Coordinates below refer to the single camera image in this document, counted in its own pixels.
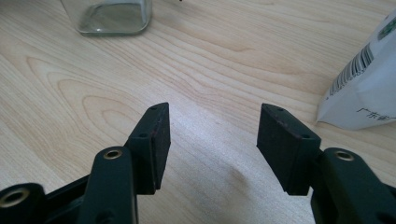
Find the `white bag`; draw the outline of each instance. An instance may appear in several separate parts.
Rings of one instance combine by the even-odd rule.
[[[318,106],[317,121],[358,130],[396,121],[396,10],[375,29]]]

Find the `black mechanical arm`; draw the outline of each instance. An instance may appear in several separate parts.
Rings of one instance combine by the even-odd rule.
[[[257,147],[289,195],[307,195],[315,221],[396,223],[396,190],[357,154],[319,149],[320,138],[287,110],[262,105]]]
[[[0,191],[0,223],[138,223],[136,194],[154,194],[170,147],[167,103],[148,109],[123,147],[99,152],[90,175],[45,194],[38,184]],[[396,189],[357,154],[320,138],[283,108],[262,105],[257,147],[289,195],[313,194],[315,221],[396,223]]]
[[[154,105],[123,147],[96,155],[89,175],[47,195],[34,183],[0,191],[0,223],[138,223],[136,194],[160,189],[170,144],[169,105]]]

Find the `glass jar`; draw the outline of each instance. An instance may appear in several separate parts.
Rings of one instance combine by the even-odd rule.
[[[151,18],[151,0],[62,0],[82,35],[136,35]]]

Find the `wooden table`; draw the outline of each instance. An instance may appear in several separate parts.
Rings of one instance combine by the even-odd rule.
[[[163,187],[141,223],[313,223],[256,148],[261,103],[289,110],[322,148],[359,153],[396,186],[396,123],[315,123],[321,95],[396,1],[154,0],[142,35],[84,37],[60,1],[0,1],[0,189],[51,192],[122,145],[169,102]]]

